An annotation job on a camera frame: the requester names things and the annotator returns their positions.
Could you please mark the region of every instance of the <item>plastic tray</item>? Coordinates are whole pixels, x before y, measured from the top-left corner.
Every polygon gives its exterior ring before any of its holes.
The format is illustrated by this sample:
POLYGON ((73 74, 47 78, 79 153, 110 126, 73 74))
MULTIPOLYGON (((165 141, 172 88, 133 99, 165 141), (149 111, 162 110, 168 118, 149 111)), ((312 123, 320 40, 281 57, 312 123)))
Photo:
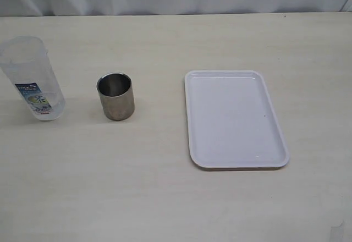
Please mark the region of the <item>plastic tray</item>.
POLYGON ((289 161, 263 77, 255 71, 185 76, 189 149, 202 168, 280 168, 289 161))

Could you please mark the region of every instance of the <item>stainless steel cup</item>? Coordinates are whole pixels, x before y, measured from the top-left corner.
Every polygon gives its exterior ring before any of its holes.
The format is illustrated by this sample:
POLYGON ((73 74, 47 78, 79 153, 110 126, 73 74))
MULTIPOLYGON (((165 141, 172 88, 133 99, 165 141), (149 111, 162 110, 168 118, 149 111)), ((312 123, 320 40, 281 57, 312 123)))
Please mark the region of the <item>stainless steel cup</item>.
POLYGON ((131 79, 123 73, 109 73, 97 82, 104 114, 111 120, 124 120, 134 112, 131 79))

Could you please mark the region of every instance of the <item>blue label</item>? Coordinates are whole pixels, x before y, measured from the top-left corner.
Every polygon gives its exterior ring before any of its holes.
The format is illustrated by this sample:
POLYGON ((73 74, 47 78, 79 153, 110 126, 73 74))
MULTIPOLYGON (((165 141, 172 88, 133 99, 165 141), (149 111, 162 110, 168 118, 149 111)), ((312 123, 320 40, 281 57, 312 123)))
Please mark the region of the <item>blue label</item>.
POLYGON ((15 86, 35 114, 50 114, 52 111, 51 105, 35 82, 32 84, 15 84, 15 86))

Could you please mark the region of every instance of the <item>table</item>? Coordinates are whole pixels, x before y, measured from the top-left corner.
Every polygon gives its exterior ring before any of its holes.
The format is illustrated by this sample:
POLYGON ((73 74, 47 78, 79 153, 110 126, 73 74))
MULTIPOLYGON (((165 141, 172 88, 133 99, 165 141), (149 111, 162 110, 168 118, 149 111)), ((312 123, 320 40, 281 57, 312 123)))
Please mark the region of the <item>table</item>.
POLYGON ((0 18, 43 39, 67 106, 31 117, 0 74, 0 240, 352 240, 352 14, 0 18), (184 75, 250 69, 291 154, 281 170, 205 172, 188 150, 184 75), (103 115, 98 78, 133 81, 136 111, 103 115))

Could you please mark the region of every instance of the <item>plastic tumbler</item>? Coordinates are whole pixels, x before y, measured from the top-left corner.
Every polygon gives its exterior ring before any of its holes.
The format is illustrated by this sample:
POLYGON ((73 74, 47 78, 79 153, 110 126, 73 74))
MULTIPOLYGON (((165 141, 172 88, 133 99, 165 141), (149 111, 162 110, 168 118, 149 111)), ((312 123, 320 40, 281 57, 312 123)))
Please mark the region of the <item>plastic tumbler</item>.
POLYGON ((21 36, 0 44, 0 67, 37 119, 62 114, 65 99, 40 38, 21 36))

